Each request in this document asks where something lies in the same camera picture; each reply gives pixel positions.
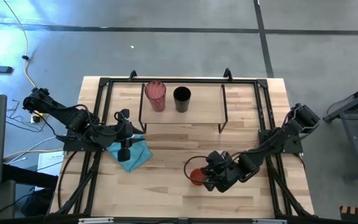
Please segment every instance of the wooden tabletop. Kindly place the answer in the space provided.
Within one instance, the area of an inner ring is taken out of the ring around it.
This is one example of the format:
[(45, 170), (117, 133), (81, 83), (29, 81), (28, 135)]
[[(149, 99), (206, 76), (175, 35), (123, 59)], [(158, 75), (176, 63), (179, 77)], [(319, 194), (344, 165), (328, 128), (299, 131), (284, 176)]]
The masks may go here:
[[(84, 77), (78, 102), (94, 107), (100, 77)], [(268, 80), (268, 88), (277, 124), (289, 110), (283, 79)], [(92, 216), (111, 217), (192, 217), (192, 218), (273, 218), (272, 199), (265, 164), (246, 183), (237, 182), (228, 191), (208, 192), (194, 186), (183, 175), (183, 165), (192, 156), (207, 156), (211, 151), (231, 153), (258, 145), (259, 120), (254, 87), (248, 84), (225, 84), (229, 122), (223, 133), (213, 124), (149, 124), (145, 138), (154, 154), (145, 164), (127, 173), (114, 158), (104, 152), (93, 201)], [(115, 124), (115, 111), (128, 108), (130, 120), (140, 128), (138, 120), (141, 83), (115, 83), (109, 108), (108, 124)], [(84, 152), (69, 163), (62, 182), (62, 202), (66, 202), (78, 185)], [(313, 213), (305, 172), (299, 158), (283, 155), (287, 183), (304, 208)], [(194, 160), (188, 172), (205, 165)], [(282, 193), (278, 190), (283, 209)], [(81, 211), (85, 207), (85, 189)], [(57, 196), (51, 212), (57, 210)]]

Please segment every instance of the blue cloth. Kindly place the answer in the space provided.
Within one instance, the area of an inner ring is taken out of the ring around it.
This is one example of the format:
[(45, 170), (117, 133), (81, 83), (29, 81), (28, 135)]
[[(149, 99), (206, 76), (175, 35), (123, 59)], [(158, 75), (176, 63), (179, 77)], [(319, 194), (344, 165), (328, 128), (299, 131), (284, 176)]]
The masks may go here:
[[(133, 138), (143, 138), (142, 135), (134, 135)], [(121, 149), (121, 144), (119, 142), (114, 142), (107, 148), (107, 151), (117, 160), (118, 151)], [(134, 169), (138, 168), (144, 162), (149, 160), (153, 154), (150, 151), (149, 147), (145, 141), (140, 141), (132, 144), (129, 148), (131, 151), (131, 158), (125, 162), (117, 162), (122, 166), (127, 172), (132, 172)]]

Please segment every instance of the white paper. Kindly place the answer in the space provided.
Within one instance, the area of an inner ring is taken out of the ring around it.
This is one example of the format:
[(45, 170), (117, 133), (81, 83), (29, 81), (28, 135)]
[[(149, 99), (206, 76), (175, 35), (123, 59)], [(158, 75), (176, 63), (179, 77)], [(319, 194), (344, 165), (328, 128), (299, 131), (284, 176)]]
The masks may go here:
[[(44, 167), (56, 164), (58, 162), (63, 161), (63, 152), (46, 152), (41, 153), (38, 156), (38, 168), (42, 169)], [(50, 174), (50, 175), (59, 175), (60, 169), (62, 168), (62, 163), (56, 164), (54, 166), (42, 169), (38, 172), (43, 172), (44, 174)], [(44, 188), (42, 187), (35, 187), (35, 190), (42, 190)]]

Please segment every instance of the gray floor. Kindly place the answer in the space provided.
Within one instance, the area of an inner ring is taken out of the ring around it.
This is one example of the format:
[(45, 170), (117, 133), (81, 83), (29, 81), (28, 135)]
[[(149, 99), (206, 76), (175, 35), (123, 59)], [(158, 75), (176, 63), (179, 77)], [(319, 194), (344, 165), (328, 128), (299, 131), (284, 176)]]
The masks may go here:
[[(25, 24), (97, 27), (199, 27), (256, 29), (252, 0), (91, 0), (9, 1)], [(260, 0), (267, 29), (358, 30), (358, 0)], [(0, 23), (16, 23), (0, 1)], [(226, 67), (236, 77), (267, 77), (259, 34), (28, 31), (32, 57), (29, 74), (66, 105), (77, 101), (83, 76), (176, 75), (220, 77)], [(319, 116), (358, 90), (358, 35), (268, 35), (275, 77), (284, 78), (291, 104), (309, 105)], [(0, 30), (0, 94), (22, 100), (31, 85), (22, 72), (24, 38)], [(25, 118), (29, 114), (20, 110)], [(53, 118), (58, 133), (64, 127)], [(5, 154), (26, 150), (52, 136), (7, 125)], [(49, 141), (39, 149), (61, 147)], [(358, 206), (358, 183), (343, 175), (358, 171), (342, 124), (322, 123), (303, 142), (306, 175), (314, 210), (339, 218), (339, 206)], [(19, 167), (37, 163), (26, 156)]]

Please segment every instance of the red cup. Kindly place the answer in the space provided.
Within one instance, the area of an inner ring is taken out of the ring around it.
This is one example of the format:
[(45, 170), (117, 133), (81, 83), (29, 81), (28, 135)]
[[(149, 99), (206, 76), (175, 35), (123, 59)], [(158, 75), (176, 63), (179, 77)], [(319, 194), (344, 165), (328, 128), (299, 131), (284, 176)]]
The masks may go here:
[[(205, 175), (203, 174), (201, 169), (194, 169), (193, 171), (191, 171), (190, 178), (193, 180), (205, 181)], [(197, 182), (193, 180), (191, 181), (191, 183), (196, 186), (201, 186), (203, 184), (202, 182)]]
[(154, 111), (161, 112), (165, 109), (167, 87), (165, 87), (164, 83), (158, 81), (149, 82), (144, 92)]

